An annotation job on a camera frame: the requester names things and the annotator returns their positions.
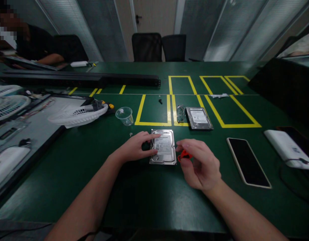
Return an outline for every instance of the left hand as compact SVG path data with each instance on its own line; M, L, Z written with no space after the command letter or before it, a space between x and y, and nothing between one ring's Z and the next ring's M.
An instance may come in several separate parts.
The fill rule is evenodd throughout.
M150 143L151 139L160 137L160 134L149 134L148 132L139 132L138 134L131 137L119 147L112 155L118 158L122 164L128 161L136 161L145 157L149 157L158 153L158 150L151 149L143 151L141 145L144 142Z

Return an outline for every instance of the green workbench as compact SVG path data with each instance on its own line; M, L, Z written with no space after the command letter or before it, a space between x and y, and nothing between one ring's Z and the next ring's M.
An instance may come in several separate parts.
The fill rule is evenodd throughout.
M284 235L309 237L309 205L279 179L282 161L263 134L276 126L295 126L308 137L309 131L247 87L248 80L258 71L256 66L242 62L99 63L91 72L158 75L161 88L109 85L102 90L73 89L72 95L90 95L114 104L116 109L131 107L137 125L126 127L110 115L66 130L2 202L0 219L56 222L130 133L173 129L175 141L204 141L220 160L224 181ZM211 93L233 96L213 99L208 96ZM204 106L214 130L192 131L178 126L174 111L181 104ZM248 140L272 189L242 182L226 143L228 137ZM283 167L283 176L302 189L298 172ZM149 165L147 159L123 166L102 226L227 232L209 200L185 182L180 165Z

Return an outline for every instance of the door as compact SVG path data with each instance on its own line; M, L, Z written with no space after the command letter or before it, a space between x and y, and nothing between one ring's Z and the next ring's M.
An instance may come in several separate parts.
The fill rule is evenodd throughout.
M130 61L133 61L131 38L135 32L158 32L161 37L174 33L177 0L116 0L116 5ZM141 17L138 23L136 15Z

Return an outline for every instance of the door handle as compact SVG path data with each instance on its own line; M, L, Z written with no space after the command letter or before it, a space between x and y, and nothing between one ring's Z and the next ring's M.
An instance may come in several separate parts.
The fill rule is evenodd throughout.
M142 18L142 16L136 15L135 16L135 21L137 24L139 24L139 19Z

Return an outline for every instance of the clear plastic cup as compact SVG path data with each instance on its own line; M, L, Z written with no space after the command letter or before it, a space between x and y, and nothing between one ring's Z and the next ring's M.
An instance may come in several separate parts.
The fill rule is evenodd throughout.
M121 107L116 111L115 116L121 120L125 126L133 124L132 109L130 107Z

